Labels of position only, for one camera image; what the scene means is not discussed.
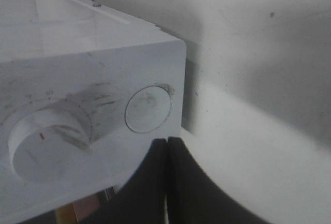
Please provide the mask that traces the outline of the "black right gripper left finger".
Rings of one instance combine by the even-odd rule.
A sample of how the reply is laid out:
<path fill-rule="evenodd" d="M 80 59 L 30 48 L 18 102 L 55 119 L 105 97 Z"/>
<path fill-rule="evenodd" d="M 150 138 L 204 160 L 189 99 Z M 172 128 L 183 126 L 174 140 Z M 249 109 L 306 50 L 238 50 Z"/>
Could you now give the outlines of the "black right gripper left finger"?
<path fill-rule="evenodd" d="M 134 175 L 80 223 L 165 223 L 167 142 L 155 139 Z"/>

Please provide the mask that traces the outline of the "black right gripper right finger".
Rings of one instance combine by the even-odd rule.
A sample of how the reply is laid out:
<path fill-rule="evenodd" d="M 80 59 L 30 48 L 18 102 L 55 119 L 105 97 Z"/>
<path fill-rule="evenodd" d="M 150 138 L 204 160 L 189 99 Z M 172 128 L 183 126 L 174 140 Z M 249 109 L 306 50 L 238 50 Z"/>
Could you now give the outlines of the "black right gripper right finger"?
<path fill-rule="evenodd" d="M 266 223 L 222 191 L 181 138 L 168 138 L 166 179 L 170 223 Z"/>

